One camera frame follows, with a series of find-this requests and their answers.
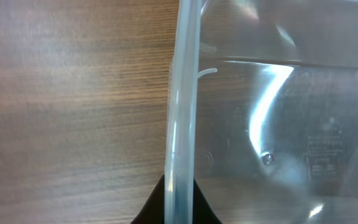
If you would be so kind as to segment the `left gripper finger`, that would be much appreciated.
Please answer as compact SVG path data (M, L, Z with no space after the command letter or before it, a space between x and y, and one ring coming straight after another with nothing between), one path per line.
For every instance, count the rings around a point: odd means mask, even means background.
M175 199L173 202L168 202L165 194L170 192L165 189L165 176L162 175L157 185L153 189L146 203L141 211L131 221L132 224L152 224L152 223L188 223L188 204L185 197L185 216L177 212L183 204L182 199ZM222 224L222 221L213 212L206 198L204 197L200 187L194 180L193 183L193 212L191 223L202 224Z

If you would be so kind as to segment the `clear plastic container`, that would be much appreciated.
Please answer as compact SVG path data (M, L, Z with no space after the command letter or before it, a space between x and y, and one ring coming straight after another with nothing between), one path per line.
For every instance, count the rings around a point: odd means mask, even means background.
M222 223L358 223L358 1L180 1L165 194Z

